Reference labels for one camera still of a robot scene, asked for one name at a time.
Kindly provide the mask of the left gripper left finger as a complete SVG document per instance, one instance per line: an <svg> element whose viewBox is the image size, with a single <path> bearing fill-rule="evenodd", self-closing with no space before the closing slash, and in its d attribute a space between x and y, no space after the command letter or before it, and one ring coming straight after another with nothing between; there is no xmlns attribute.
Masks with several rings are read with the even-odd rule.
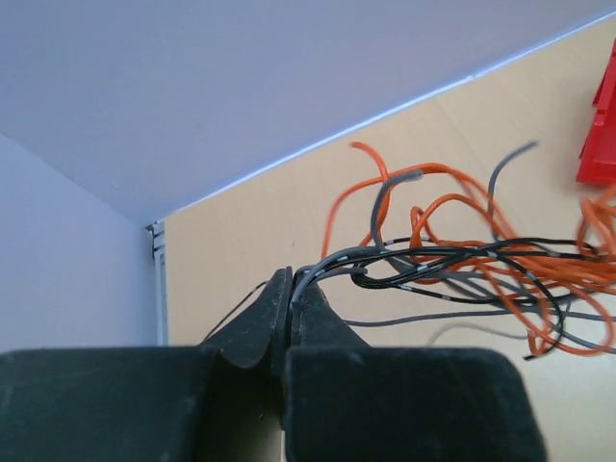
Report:
<svg viewBox="0 0 616 462"><path fill-rule="evenodd" d="M1 357L5 461L278 461L286 324L279 269L196 346L61 348Z"/></svg>

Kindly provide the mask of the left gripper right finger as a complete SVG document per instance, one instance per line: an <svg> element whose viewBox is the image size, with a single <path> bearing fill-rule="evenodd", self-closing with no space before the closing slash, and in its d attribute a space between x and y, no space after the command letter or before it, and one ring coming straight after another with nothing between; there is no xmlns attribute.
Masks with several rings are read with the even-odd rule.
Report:
<svg viewBox="0 0 616 462"><path fill-rule="evenodd" d="M544 461L524 381L476 347L373 347L317 285L291 305L285 358L290 461Z"/></svg>

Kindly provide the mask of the aluminium rail frame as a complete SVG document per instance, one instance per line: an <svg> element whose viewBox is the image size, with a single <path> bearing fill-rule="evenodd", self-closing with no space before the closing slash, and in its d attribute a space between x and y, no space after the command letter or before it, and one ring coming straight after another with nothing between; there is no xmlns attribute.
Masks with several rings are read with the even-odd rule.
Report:
<svg viewBox="0 0 616 462"><path fill-rule="evenodd" d="M155 221L146 227L152 238L152 258L154 261L157 344L168 345L167 313L167 266L165 222Z"/></svg>

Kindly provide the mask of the red plastic bin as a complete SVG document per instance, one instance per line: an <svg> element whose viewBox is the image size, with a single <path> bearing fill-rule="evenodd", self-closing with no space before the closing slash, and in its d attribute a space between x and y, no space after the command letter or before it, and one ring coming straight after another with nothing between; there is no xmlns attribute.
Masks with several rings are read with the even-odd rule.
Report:
<svg viewBox="0 0 616 462"><path fill-rule="evenodd" d="M615 45L593 99L595 114L579 155L577 181L593 186L615 182Z"/></svg>

